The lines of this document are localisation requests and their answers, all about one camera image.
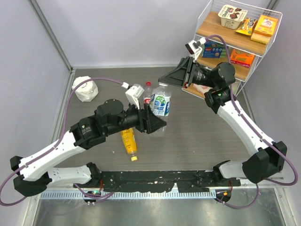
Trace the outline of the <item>clear bottle blue green label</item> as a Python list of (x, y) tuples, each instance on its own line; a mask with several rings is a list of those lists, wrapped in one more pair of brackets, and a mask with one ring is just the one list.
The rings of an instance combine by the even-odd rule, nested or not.
[(157, 88), (153, 89), (150, 96), (149, 104), (152, 112), (166, 122), (170, 112), (171, 96), (172, 93), (169, 86), (161, 82)]

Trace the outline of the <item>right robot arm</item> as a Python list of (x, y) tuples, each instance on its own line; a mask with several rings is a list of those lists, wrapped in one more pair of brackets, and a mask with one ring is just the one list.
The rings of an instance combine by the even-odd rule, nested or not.
[(223, 186), (230, 178), (247, 178), (257, 184), (283, 169), (287, 153), (284, 142), (275, 142), (259, 129), (231, 93), (230, 85), (235, 82), (232, 64), (222, 62), (210, 70), (188, 56), (158, 81), (181, 88), (191, 84), (208, 86), (210, 90), (205, 93), (207, 106), (230, 125), (248, 150), (248, 160), (224, 161), (214, 166), (212, 179), (216, 185)]

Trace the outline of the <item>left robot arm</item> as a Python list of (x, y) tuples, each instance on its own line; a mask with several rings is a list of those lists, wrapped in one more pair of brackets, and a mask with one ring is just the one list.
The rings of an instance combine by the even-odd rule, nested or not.
[(57, 164), (102, 144), (110, 135), (136, 128), (151, 134), (166, 126), (148, 104), (143, 109), (130, 105), (127, 110), (116, 99), (109, 99), (97, 107), (94, 115), (81, 119), (71, 126), (60, 139), (41, 151), (22, 158), (10, 159), (11, 169), (17, 171), (14, 189), (25, 197), (44, 192), (51, 186), (74, 184), (83, 188), (96, 187), (102, 175), (94, 163), (77, 168), (58, 168)]

